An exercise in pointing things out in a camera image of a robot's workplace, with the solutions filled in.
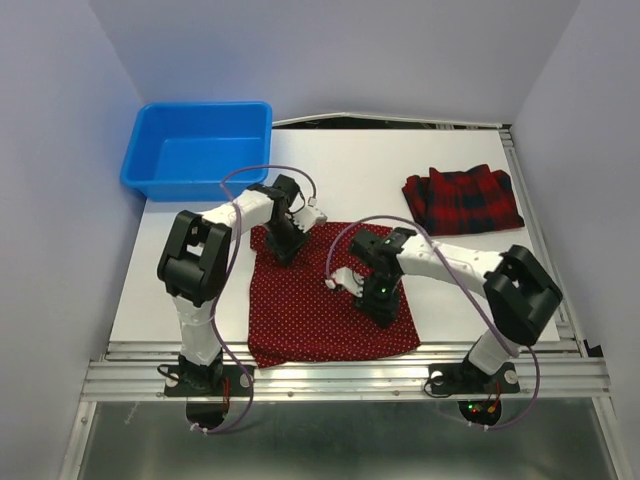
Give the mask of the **red navy plaid skirt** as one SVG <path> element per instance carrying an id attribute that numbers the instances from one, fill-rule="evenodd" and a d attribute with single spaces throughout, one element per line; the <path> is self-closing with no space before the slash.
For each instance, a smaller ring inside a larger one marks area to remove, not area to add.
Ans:
<path id="1" fill-rule="evenodd" d="M 416 223 L 432 236 L 462 236 L 520 229 L 511 182 L 503 170 L 481 164 L 467 171 L 406 178 L 402 193 Z"/>

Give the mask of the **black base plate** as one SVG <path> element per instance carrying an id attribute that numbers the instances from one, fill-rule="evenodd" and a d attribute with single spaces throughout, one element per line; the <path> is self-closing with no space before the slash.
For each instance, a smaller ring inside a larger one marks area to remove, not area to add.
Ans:
<path id="1" fill-rule="evenodd" d="M 181 373 L 178 365 L 160 364 L 156 371 L 164 379 L 163 394 L 169 398 L 250 396 L 249 380 L 254 377 L 255 367 L 246 366 L 248 375 L 237 365 L 226 364 L 213 374 L 211 379 L 196 379 L 191 382 Z"/>
<path id="2" fill-rule="evenodd" d="M 520 392 L 519 377 L 511 362 L 504 363 L 491 375 L 466 362 L 431 364 L 428 372 L 426 391 L 438 397 Z"/>

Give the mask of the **blue plastic bin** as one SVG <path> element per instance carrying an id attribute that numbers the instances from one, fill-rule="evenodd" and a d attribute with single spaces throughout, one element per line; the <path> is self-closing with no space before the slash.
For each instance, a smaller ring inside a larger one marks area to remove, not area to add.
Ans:
<path id="1" fill-rule="evenodd" d="M 120 181 L 154 202 L 224 201 L 262 183 L 272 108 L 262 101 L 151 103 L 135 119 Z"/>

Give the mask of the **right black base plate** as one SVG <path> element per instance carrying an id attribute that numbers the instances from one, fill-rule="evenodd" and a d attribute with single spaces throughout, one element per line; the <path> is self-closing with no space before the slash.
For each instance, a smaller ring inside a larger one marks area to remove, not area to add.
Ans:
<path id="1" fill-rule="evenodd" d="M 428 372 L 426 391 L 438 397 L 520 392 L 519 377 L 511 362 L 504 363 L 491 375 L 466 362 L 431 364 Z"/>

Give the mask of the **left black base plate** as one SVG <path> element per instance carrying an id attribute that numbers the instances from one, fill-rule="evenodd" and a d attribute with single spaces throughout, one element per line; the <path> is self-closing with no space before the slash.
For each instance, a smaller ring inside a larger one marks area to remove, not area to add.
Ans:
<path id="1" fill-rule="evenodd" d="M 196 379 L 191 382 L 181 373 L 178 365 L 160 364 L 156 371 L 164 379 L 163 394 L 169 398 L 250 396 L 249 380 L 254 377 L 255 367 L 246 366 L 248 375 L 237 365 L 226 364 L 213 374 L 211 379 Z"/>

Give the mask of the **aluminium table frame rail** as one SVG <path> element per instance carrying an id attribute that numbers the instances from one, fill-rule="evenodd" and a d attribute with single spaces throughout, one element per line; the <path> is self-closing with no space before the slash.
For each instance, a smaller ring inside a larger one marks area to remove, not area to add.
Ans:
<path id="1" fill-rule="evenodd" d="M 419 400 L 434 364 L 457 362 L 466 343 L 423 344 L 389 359 L 366 362 L 287 363 L 255 373 L 258 402 Z M 598 398 L 611 394 L 602 358 L 584 356 L 572 341 L 542 342 L 537 359 L 523 353 L 514 364 L 519 397 Z M 90 402 L 165 400 L 160 363 L 170 360 L 171 343 L 113 343 L 106 356 L 87 369 L 81 398 Z"/>

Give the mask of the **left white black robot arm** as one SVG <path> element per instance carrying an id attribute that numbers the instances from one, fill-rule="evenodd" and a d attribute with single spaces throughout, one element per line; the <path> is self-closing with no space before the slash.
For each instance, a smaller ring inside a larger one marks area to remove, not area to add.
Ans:
<path id="1" fill-rule="evenodd" d="M 255 227 L 266 229 L 266 245 L 277 263 L 289 265 L 326 217 L 313 204 L 293 212 L 301 196 L 297 182 L 280 174 L 271 185 L 255 183 L 235 199 L 204 213 L 179 212 L 157 267 L 157 276 L 177 311 L 181 349 L 174 369 L 161 367 L 172 395 L 207 395 L 223 381 L 223 348 L 212 326 L 237 258 L 239 241 Z"/>

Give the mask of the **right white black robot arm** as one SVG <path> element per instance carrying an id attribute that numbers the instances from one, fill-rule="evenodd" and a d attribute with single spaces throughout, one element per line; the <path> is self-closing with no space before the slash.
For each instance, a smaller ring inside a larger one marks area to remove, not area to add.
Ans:
<path id="1" fill-rule="evenodd" d="M 405 276 L 450 283 L 470 300 L 487 301 L 486 332 L 461 362 L 441 366 L 434 386 L 438 395 L 479 393 L 504 384 L 503 368 L 520 348 L 537 343 L 563 300 L 555 281 L 521 245 L 505 252 L 479 251 L 427 240 L 406 228 L 385 237 L 362 229 L 349 252 L 369 268 L 369 275 L 343 268 L 334 278 L 353 295 L 355 307 L 382 328 L 396 320 Z"/>

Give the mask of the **red white-dotted skirt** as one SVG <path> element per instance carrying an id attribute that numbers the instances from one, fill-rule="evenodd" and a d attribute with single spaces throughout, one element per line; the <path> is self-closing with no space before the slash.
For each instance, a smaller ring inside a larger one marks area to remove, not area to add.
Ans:
<path id="1" fill-rule="evenodd" d="M 346 222 L 313 228 L 310 240 L 288 266 L 266 243 L 263 227 L 251 230 L 256 254 L 250 284 L 249 351 L 261 369 L 287 362 L 368 361 L 416 349 L 420 338 L 403 289 L 398 316 L 381 328 L 356 309 L 353 296 L 329 289 L 325 264 Z"/>

